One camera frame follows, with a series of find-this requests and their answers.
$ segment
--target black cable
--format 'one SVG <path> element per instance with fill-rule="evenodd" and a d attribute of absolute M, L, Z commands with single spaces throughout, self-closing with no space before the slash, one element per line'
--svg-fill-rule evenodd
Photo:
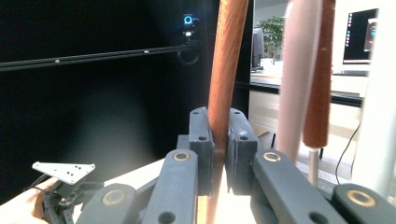
<path fill-rule="evenodd" d="M 352 134 L 352 136 L 349 138 L 349 141 L 347 142 L 346 145 L 346 149 L 344 149 L 343 154 L 341 154 L 340 160 L 337 163 L 337 166 L 335 167 L 335 179 L 337 179 L 337 183 L 338 185 L 340 185 L 340 181 L 338 180 L 338 167 L 340 166 L 341 163 L 341 159 L 343 159 L 344 154 L 346 153 L 349 144 L 352 142 L 353 137 L 355 136 L 355 134 L 358 132 L 359 127 L 361 126 L 361 124 L 359 123 L 358 127 L 356 128 L 355 132 Z"/>

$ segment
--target green plant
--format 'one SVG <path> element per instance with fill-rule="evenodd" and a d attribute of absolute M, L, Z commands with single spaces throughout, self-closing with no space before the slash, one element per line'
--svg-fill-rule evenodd
<path fill-rule="evenodd" d="M 259 21 L 264 36 L 264 51 L 269 58 L 280 58 L 279 50 L 282 48 L 283 27 L 285 19 L 273 16 L 271 19 Z"/>

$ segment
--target black monitor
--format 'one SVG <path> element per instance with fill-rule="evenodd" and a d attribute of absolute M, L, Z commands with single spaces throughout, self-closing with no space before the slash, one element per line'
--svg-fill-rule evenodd
<path fill-rule="evenodd" d="M 262 69 L 260 66 L 261 59 L 264 58 L 264 37 L 262 28 L 253 29 L 253 41 L 251 45 L 251 70 Z"/>
<path fill-rule="evenodd" d="M 343 64 L 368 64 L 374 44 L 377 8 L 351 12 L 347 17 Z"/>

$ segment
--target wooden stick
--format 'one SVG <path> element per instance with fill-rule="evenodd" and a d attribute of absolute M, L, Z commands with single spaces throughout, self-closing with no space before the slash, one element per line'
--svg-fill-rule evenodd
<path fill-rule="evenodd" d="M 215 221 L 219 184 L 227 147 L 233 84 L 247 11 L 248 0 L 220 1 L 207 112 L 216 145 L 212 173 L 214 194 L 207 203 L 205 223 L 214 223 Z"/>
<path fill-rule="evenodd" d="M 323 0 L 318 55 L 304 125 L 303 141 L 311 147 L 308 180 L 315 187 L 318 185 L 318 151 L 327 146 L 329 135 L 334 8 L 334 0 Z"/>

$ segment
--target white metal plate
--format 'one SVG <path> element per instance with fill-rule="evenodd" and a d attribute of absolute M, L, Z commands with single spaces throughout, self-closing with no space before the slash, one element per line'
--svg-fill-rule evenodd
<path fill-rule="evenodd" d="M 58 178 L 66 184 L 74 185 L 84 176 L 95 169 L 94 164 L 72 164 L 72 163 L 49 163 L 35 162 L 33 169 Z"/>

